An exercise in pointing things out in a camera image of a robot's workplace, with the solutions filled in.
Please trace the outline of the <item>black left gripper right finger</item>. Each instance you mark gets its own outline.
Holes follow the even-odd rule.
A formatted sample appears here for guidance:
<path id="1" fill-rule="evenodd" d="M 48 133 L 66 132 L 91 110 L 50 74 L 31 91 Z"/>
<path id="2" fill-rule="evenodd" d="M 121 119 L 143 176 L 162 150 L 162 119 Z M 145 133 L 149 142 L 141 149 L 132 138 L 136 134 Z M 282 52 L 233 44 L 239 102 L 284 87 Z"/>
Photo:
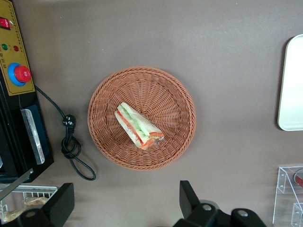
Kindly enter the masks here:
<path id="1" fill-rule="evenodd" d="M 176 227 L 264 227 L 265 223 L 252 210 L 233 209 L 224 213 L 213 201 L 199 200 L 189 181 L 180 181 L 179 205 L 183 218 Z"/>

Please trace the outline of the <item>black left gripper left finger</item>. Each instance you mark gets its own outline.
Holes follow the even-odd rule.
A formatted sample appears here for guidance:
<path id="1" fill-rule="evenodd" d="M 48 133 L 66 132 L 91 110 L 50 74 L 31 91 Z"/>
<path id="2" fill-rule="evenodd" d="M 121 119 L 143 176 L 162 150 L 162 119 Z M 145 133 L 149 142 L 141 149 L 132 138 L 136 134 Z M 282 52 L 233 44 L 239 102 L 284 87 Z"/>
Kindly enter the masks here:
<path id="1" fill-rule="evenodd" d="M 64 183 L 49 201 L 38 209 L 23 212 L 15 227 L 62 227 L 75 207 L 74 185 Z"/>

